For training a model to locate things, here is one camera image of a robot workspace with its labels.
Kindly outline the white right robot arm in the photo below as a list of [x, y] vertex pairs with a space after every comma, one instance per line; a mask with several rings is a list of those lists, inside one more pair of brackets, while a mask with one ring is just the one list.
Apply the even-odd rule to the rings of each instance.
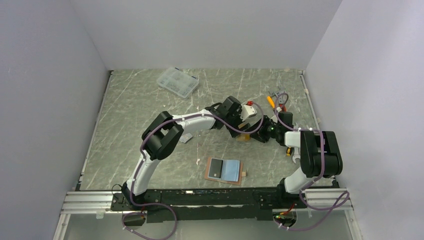
[[330, 178], [339, 175], [343, 170], [343, 161], [333, 131], [319, 134], [312, 130], [294, 130], [291, 112], [279, 112], [277, 117], [272, 120], [265, 115], [263, 121], [259, 120], [247, 131], [258, 129], [250, 137], [259, 142], [275, 139], [281, 146], [299, 150], [300, 167], [283, 180], [284, 189], [275, 194], [276, 203], [287, 208], [295, 201], [295, 193], [305, 189], [319, 176]]

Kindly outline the white silver card stack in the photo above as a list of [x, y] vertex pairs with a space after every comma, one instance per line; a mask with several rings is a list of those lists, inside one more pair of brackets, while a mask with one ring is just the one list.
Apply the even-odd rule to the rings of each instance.
[[187, 143], [193, 138], [193, 135], [191, 133], [183, 134], [181, 138], [179, 139], [181, 143]]

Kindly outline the brown leather card holder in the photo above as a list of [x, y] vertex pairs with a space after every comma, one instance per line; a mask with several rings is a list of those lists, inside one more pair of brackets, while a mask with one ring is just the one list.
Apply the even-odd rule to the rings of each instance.
[[217, 178], [208, 177], [211, 158], [214, 158], [214, 157], [209, 157], [207, 160], [206, 169], [204, 173], [205, 180], [215, 181], [215, 182], [225, 183], [230, 185], [236, 185], [236, 186], [240, 186], [242, 184], [243, 163], [240, 160], [220, 159], [220, 160], [223, 160], [222, 174], [221, 174], [221, 179], [217, 179]]

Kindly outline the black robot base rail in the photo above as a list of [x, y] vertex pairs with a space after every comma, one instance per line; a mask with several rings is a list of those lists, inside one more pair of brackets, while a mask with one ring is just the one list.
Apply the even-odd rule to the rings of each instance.
[[113, 212], [143, 211], [148, 223], [190, 220], [255, 219], [271, 221], [275, 214], [305, 209], [297, 194], [275, 187], [148, 189], [129, 200], [129, 192], [112, 195]]

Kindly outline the black VIP credit card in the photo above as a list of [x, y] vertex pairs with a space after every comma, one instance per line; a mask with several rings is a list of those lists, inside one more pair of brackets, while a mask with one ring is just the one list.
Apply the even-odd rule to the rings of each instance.
[[222, 159], [211, 158], [209, 164], [208, 177], [221, 179], [224, 161]]

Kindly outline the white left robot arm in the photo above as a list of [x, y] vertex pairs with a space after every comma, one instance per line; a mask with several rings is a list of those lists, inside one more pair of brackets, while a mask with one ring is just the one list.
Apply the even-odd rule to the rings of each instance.
[[131, 210], [143, 205], [155, 169], [161, 160], [171, 155], [183, 135], [226, 127], [235, 138], [247, 132], [249, 126], [245, 122], [256, 114], [252, 105], [241, 104], [233, 96], [195, 113], [172, 115], [168, 111], [161, 112], [142, 134], [140, 158], [131, 178], [121, 187], [124, 204]]

